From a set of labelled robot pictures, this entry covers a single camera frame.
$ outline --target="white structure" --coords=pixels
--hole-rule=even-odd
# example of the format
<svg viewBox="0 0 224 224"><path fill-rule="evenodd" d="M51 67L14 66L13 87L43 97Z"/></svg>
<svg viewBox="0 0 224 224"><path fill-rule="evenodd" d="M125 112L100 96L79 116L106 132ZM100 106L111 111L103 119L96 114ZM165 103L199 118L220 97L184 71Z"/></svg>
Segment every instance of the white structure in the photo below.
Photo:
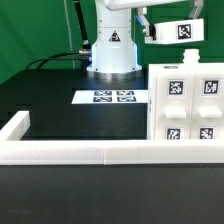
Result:
<svg viewBox="0 0 224 224"><path fill-rule="evenodd" d="M131 8L138 8L137 18L144 26L145 43L172 44L204 40L203 20L197 20L201 10L192 0L197 13L191 20L150 25L146 6L187 0L95 0L97 10L97 40L92 46L92 65L87 68L90 77L101 79L129 79L142 67L137 62L137 46L131 38Z"/></svg>
<svg viewBox="0 0 224 224"><path fill-rule="evenodd" d="M148 139L224 139L224 63L149 66Z"/></svg>

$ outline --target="black table surface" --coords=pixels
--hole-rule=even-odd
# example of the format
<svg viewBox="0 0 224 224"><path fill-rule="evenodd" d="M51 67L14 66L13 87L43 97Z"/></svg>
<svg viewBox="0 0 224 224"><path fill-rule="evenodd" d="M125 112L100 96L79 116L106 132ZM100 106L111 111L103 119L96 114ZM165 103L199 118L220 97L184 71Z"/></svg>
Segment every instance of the black table surface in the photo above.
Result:
<svg viewBox="0 0 224 224"><path fill-rule="evenodd" d="M80 71L22 71L0 86L1 126L24 109L31 111L33 126L24 140L144 139L145 104L71 105L71 100L77 89L146 89L146 80L105 82ZM223 224L223 168L0 166L0 223Z"/></svg>
<svg viewBox="0 0 224 224"><path fill-rule="evenodd" d="M77 90L146 89L147 76L126 81L88 78L80 70L25 70L0 86L2 126L31 112L24 139L145 139L147 104L71 104Z"/></svg>

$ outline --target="white block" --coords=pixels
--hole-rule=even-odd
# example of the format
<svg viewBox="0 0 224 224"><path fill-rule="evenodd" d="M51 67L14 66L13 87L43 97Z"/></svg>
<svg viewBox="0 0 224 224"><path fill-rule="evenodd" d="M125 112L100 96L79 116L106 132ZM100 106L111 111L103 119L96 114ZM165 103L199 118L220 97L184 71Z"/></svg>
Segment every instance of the white block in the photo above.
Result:
<svg viewBox="0 0 224 224"><path fill-rule="evenodd" d="M138 164L136 141L118 141L104 150L104 164Z"/></svg>
<svg viewBox="0 0 224 224"><path fill-rule="evenodd" d="M202 118L222 118L222 111L213 106L200 108L199 114Z"/></svg>
<svg viewBox="0 0 224 224"><path fill-rule="evenodd" d="M154 24L156 40L145 37L146 44L177 44L204 40L204 20L184 20Z"/></svg>
<svg viewBox="0 0 224 224"><path fill-rule="evenodd" d="M29 127L29 111L19 111L0 131L0 141L20 140Z"/></svg>
<svg viewBox="0 0 224 224"><path fill-rule="evenodd" d="M168 119L184 119L187 118L187 113L183 107L167 107L165 114Z"/></svg>
<svg viewBox="0 0 224 224"><path fill-rule="evenodd" d="M195 71L191 139L224 138L224 64L199 64Z"/></svg>
<svg viewBox="0 0 224 224"><path fill-rule="evenodd" d="M149 65L148 139L189 139L194 76L183 65Z"/></svg>
<svg viewBox="0 0 224 224"><path fill-rule="evenodd" d="M100 141L0 142L1 165L104 164Z"/></svg>

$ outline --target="black cable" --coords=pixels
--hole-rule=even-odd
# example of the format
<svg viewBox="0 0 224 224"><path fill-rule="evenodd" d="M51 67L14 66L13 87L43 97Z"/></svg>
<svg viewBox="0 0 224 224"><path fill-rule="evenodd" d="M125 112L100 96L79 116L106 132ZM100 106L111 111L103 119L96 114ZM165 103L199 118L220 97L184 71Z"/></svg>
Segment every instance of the black cable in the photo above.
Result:
<svg viewBox="0 0 224 224"><path fill-rule="evenodd" d="M51 60L52 58L60 58L60 57L64 57L64 56L68 56L68 55L76 55L79 54L78 51L69 51L69 52L65 52L65 53L61 53L61 54L55 54L52 55L49 58L44 59L38 66L36 69L40 69L43 65L45 65L49 60Z"/></svg>
<svg viewBox="0 0 224 224"><path fill-rule="evenodd" d="M86 26L85 26L85 21L84 21L83 14L82 14L80 0L73 0L73 3L75 5L78 22L79 22L79 27L80 27L80 31L81 31L81 35L82 35L83 49L91 49L91 45L89 43L87 32L86 32Z"/></svg>
<svg viewBox="0 0 224 224"><path fill-rule="evenodd" d="M31 62L30 64L28 64L25 68L25 70L28 70L29 67L37 62L40 62L40 61L46 61L49 62L49 61L88 61L88 59L81 59L81 58L44 58L44 59L38 59L38 60L35 60L33 62Z"/></svg>

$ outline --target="green background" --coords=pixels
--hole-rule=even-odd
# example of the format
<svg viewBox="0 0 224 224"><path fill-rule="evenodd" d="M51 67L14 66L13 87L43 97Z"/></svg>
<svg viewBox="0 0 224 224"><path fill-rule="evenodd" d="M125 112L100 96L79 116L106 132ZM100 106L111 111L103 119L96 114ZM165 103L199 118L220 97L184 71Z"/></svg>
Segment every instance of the green background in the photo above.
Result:
<svg viewBox="0 0 224 224"><path fill-rule="evenodd" d="M81 35L72 0L65 0L71 26L73 49L82 47ZM200 17L205 19L205 41L180 45L145 45L142 29L135 23L133 39L138 45L139 63L176 63L183 60L186 48L200 49L201 62L222 62L224 59L224 1L204 0ZM89 40L96 40L94 0L81 0ZM183 20L189 16L190 3L149 7L152 23ZM70 51L64 0L1 0L0 1L0 83L23 70L31 61ZM51 62L45 68L72 68L71 62Z"/></svg>

